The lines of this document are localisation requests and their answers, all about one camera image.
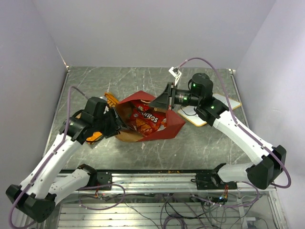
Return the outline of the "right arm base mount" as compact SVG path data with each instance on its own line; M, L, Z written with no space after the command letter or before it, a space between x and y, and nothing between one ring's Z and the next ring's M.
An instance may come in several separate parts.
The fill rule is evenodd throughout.
M236 182L223 182L212 170L200 170L196 173L191 182L196 184L197 190L225 190L225 188L237 189Z

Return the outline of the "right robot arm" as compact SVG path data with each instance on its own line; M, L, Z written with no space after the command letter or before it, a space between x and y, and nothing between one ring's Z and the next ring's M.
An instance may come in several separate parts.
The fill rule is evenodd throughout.
M214 97L214 84L207 74L194 74L188 84L188 90L181 90L168 83L149 106L159 110L170 110L175 105L193 106L200 119L229 137L251 160L246 164L218 165L212 171L211 185L219 189L229 182L249 182L258 189L266 189L273 184L284 170L286 150L262 140L240 123L228 104Z

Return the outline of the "aluminium rail frame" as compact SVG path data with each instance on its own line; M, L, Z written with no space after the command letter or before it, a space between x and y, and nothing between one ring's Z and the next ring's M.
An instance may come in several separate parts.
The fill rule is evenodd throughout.
M111 171L111 190L74 191L29 229L286 229L277 190L197 190L198 171Z

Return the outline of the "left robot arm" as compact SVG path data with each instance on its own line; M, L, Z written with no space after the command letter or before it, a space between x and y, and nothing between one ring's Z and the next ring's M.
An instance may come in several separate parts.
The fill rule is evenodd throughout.
M106 100L89 98L84 109L68 116L52 147L35 169L19 185L8 187L6 195L12 208L41 223L72 192L95 189L98 172L86 164L60 180L56 177L72 154L94 133L100 132L103 138L109 138L126 128L116 109L109 107Z

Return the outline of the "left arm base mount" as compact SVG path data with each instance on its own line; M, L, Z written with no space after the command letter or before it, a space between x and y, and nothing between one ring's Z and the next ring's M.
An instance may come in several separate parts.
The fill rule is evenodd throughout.
M89 176L87 185L79 190L111 190L112 175L110 173L96 170L86 164L79 165L77 168L85 171Z

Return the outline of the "small whiteboard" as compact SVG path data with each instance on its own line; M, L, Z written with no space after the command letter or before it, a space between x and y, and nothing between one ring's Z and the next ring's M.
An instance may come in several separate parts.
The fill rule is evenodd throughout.
M228 102L227 102L226 97L224 95L214 93L213 97L216 100L219 100L219 102L217 102L215 105L210 106L211 107L210 109L213 110L214 113L218 110L223 109L223 107L221 106L221 103L223 103L225 106L228 107ZM242 105L241 102L239 102L237 100L234 100L232 98L228 98L228 100L229 100L231 108L233 110ZM195 107L194 106L182 107L177 111L177 114L179 114L181 117L183 117L184 119L186 119L188 122L190 122L191 124L193 124L196 127L201 127L201 126L207 124L207 122L202 120L199 117L199 115L195 112Z

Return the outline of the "red doritos bag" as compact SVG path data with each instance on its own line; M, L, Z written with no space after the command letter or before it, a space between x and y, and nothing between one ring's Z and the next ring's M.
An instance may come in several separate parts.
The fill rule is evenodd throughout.
M167 127L166 114L155 111L144 100L131 100L129 102L132 114L128 125L142 136L149 136Z

